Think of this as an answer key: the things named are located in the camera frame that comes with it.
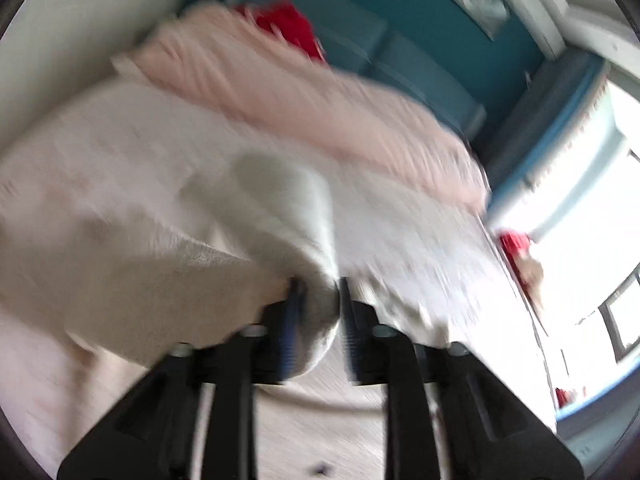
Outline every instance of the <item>white cloth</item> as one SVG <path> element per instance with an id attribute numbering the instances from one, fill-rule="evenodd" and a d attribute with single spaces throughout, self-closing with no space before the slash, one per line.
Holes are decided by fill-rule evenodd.
<path id="1" fill-rule="evenodd" d="M 208 193 L 235 161 L 255 152 L 299 162 L 324 178 L 340 274 L 374 292 L 386 322 L 423 344 L 465 342 L 553 427 L 531 319 L 477 217 L 363 165 L 116 79 L 58 110 L 0 160 L 0 404 L 47 472 L 55 475 L 62 457 L 142 372 L 106 349 L 79 352 L 66 336 L 63 312 L 78 305 L 91 282 L 104 283 L 112 254 L 124 252 L 135 256 L 128 265 L 136 282 L 161 285 L 158 300 L 174 310 L 174 323 L 199 318 L 215 330 L 207 318 L 215 294 L 192 256 L 210 254 L 208 245 L 241 255 L 240 244 L 215 222 L 208 227 L 207 200 L 192 191 L 203 182 Z M 166 267 L 153 275 L 135 268 L 167 239 L 169 248 L 150 256 L 156 263 L 161 256 Z M 186 254 L 179 272 L 174 253 Z M 121 272 L 119 283 L 128 267 Z M 273 275 L 281 280 L 270 291 L 277 301 L 286 274 Z M 256 308 L 270 302 L 241 299 Z M 135 336 L 142 338 L 147 320 L 140 321 Z M 335 465 L 337 479 L 382 477 L 383 417 L 372 408 L 380 395 L 334 388 L 343 368 L 331 350 L 277 395 L 258 395 L 261 478 L 307 478 L 319 462 Z"/>
<path id="2" fill-rule="evenodd" d="M 178 202 L 179 223 L 193 237 L 134 215 L 67 313 L 73 339 L 149 366 L 174 342 L 216 344 L 257 321 L 295 276 L 307 296 L 294 370 L 312 368 L 338 321 L 331 195 L 322 177 L 252 153 L 218 182 L 195 175 Z"/>

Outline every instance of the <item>metal screw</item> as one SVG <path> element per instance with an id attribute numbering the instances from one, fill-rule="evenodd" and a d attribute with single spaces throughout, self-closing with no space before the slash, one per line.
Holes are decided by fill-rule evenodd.
<path id="1" fill-rule="evenodd" d="M 395 337 L 398 332 L 387 325 L 376 325 L 371 330 L 373 337 Z"/>
<path id="2" fill-rule="evenodd" d="M 247 325 L 242 329 L 242 337 L 262 337 L 267 335 L 267 327 L 263 325 Z"/>
<path id="3" fill-rule="evenodd" d="M 173 357 L 189 357 L 193 354 L 193 345 L 189 343 L 176 343 L 169 352 Z"/>

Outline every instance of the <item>teal wall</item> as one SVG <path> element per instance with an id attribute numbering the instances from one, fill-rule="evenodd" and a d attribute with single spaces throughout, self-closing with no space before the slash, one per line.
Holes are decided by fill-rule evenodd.
<path id="1" fill-rule="evenodd" d="M 507 117 L 526 90 L 525 72 L 533 74 L 543 61 L 514 14 L 492 41 L 452 0 L 351 1 L 389 20 L 485 106 L 483 134 Z"/>

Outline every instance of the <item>teal headboard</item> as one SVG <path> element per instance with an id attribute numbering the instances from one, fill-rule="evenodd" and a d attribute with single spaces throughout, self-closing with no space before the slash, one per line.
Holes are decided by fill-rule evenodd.
<path id="1" fill-rule="evenodd" d="M 332 66 L 399 89 L 466 140 L 478 133 L 486 116 L 484 107 L 387 20 L 349 0 L 290 1 L 311 21 Z"/>
<path id="2" fill-rule="evenodd" d="M 535 74 L 543 62 L 515 14 L 491 41 L 452 0 L 349 1 L 389 22 L 482 103 L 487 117 L 475 147 L 491 137 L 526 91 L 525 72 Z"/>

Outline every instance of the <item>blanket fold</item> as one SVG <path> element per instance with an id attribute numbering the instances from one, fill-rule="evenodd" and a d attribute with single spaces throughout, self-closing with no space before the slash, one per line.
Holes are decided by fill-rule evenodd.
<path id="1" fill-rule="evenodd" d="M 196 6 L 163 25 L 114 66 L 125 77 L 484 212 L 484 171 L 422 104 L 313 62 L 221 4 Z"/>
<path id="2" fill-rule="evenodd" d="M 85 347 L 150 365 L 176 341 L 216 344 L 255 322 L 298 276 L 308 293 L 294 371 L 311 369 L 338 321 L 331 196 L 322 177 L 249 153 L 218 182 L 195 175 L 177 200 L 184 211 L 177 227 L 132 216 L 68 311 L 67 331 Z M 146 240 L 141 251 L 136 240 Z"/>

